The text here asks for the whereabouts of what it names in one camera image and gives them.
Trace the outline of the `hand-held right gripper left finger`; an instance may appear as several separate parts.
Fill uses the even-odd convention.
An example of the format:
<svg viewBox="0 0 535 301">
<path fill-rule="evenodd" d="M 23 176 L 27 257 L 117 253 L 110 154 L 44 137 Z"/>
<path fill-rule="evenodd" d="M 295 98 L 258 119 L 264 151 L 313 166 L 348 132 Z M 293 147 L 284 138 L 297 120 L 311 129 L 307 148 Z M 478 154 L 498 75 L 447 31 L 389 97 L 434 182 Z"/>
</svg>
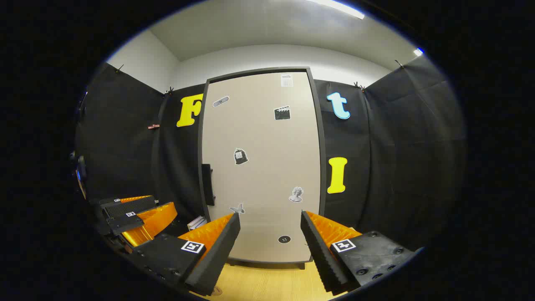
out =
<svg viewBox="0 0 535 301">
<path fill-rule="evenodd" d="M 239 213 L 180 235 L 160 235 L 132 251 L 137 268 L 181 293 L 210 296 L 240 231 Z"/>
</svg>

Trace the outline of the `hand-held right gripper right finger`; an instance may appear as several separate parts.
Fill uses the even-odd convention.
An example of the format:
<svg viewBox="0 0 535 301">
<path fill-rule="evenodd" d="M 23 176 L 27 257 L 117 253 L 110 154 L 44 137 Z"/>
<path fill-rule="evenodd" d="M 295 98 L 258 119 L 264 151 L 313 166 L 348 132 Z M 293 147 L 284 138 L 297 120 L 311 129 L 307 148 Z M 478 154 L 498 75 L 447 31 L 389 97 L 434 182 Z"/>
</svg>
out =
<svg viewBox="0 0 535 301">
<path fill-rule="evenodd" d="M 418 255 L 378 231 L 361 234 L 305 210 L 301 230 L 328 293 L 365 291 Z"/>
</svg>

